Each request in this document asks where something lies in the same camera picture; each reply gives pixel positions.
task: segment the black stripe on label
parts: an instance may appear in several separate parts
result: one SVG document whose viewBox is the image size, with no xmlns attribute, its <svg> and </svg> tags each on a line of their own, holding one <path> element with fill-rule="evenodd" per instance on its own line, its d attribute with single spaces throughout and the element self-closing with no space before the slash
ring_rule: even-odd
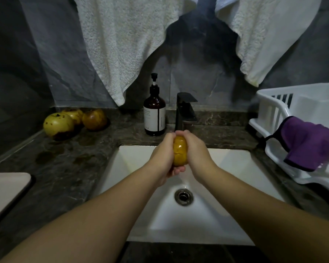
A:
<svg viewBox="0 0 329 263">
<path fill-rule="evenodd" d="M 160 130 L 160 109 L 157 109 L 157 131 Z"/>
</svg>

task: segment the countertop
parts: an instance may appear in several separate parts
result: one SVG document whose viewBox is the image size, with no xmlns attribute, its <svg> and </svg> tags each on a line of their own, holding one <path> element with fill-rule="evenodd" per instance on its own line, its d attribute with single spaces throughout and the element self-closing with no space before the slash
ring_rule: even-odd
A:
<svg viewBox="0 0 329 263">
<path fill-rule="evenodd" d="M 41 133 L 0 163 L 0 172 L 27 172 L 33 177 L 31 187 L 0 218 L 0 258 L 48 222 L 87 201 L 118 146 L 156 146 L 163 138 L 146 135 L 139 113 L 107 113 L 111 124 L 103 131 L 82 129 L 63 142 L 53 141 Z M 209 123 L 214 123 L 210 116 L 207 118 Z M 329 204 L 309 187 L 295 183 L 286 175 L 263 148 L 257 146 L 257 139 L 246 126 L 235 125 L 198 124 L 190 130 L 209 148 L 251 151 L 290 203 L 329 220 Z M 173 124 L 167 124 L 167 132 L 173 129 Z"/>
</svg>

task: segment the black faucet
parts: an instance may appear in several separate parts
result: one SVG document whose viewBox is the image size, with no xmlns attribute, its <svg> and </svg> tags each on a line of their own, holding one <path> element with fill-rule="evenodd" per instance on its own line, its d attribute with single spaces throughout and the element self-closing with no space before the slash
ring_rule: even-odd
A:
<svg viewBox="0 0 329 263">
<path fill-rule="evenodd" d="M 197 122 L 193 107 L 190 102 L 196 102 L 197 99 L 188 92 L 179 92 L 177 94 L 177 111 L 175 116 L 175 130 L 185 130 L 186 124 Z"/>
</svg>

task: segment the dish rack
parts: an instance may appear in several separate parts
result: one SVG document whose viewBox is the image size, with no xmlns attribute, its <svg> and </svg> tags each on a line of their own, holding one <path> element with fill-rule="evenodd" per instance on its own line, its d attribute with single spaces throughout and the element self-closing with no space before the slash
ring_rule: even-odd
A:
<svg viewBox="0 0 329 263">
<path fill-rule="evenodd" d="M 249 124 L 263 137 L 273 134 L 288 116 L 322 124 L 329 128 L 329 83 L 298 85 L 283 88 L 261 89 L 258 118 Z M 266 154 L 299 184 L 318 183 L 329 190 L 329 162 L 314 172 L 306 172 L 284 163 L 287 152 L 271 138 L 266 143 Z"/>
</svg>

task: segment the fruit held in hands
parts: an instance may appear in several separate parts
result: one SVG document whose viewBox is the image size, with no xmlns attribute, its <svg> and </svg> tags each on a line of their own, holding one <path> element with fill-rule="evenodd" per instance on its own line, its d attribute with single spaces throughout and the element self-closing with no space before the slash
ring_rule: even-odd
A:
<svg viewBox="0 0 329 263">
<path fill-rule="evenodd" d="M 173 151 L 174 151 L 174 166 L 184 166 L 188 164 L 187 160 L 187 152 L 188 152 L 188 144 L 183 136 L 176 136 L 173 143 Z"/>
<path fill-rule="evenodd" d="M 45 118 L 45 133 L 55 140 L 70 137 L 74 131 L 73 119 L 66 113 L 54 113 Z"/>
<path fill-rule="evenodd" d="M 64 110 L 63 113 L 68 114 L 72 118 L 75 125 L 79 125 L 82 123 L 82 118 L 84 113 L 81 110 L 79 109 L 73 109 L 69 111 Z"/>
<path fill-rule="evenodd" d="M 107 124 L 107 117 L 103 110 L 96 109 L 93 111 L 89 111 L 84 113 L 83 115 L 83 124 L 84 126 L 92 131 L 98 131 L 104 128 Z"/>
</svg>

